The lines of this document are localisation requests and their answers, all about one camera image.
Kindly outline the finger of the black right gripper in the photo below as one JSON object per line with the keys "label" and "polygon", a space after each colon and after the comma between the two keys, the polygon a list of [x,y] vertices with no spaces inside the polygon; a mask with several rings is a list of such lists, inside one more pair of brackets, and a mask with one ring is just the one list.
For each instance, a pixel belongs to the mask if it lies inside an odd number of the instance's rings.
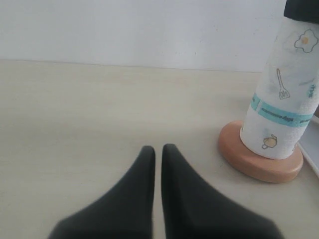
{"label": "finger of the black right gripper", "polygon": [[284,17],[309,23],[319,22],[319,0],[287,0]]}

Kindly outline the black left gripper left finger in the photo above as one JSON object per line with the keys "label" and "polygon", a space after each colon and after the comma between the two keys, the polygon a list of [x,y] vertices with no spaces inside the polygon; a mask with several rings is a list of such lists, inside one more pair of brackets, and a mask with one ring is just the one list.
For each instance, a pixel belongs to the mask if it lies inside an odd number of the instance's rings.
{"label": "black left gripper left finger", "polygon": [[62,219],[50,239],[151,239],[156,154],[143,146],[125,175],[91,205]]}

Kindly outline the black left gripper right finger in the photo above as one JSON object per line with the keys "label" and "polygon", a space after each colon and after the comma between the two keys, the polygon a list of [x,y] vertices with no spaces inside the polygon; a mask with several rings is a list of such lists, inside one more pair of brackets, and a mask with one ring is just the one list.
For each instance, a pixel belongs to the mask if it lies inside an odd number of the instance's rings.
{"label": "black left gripper right finger", "polygon": [[276,224],[210,186],[176,145],[162,149],[161,198],[168,239],[281,239]]}

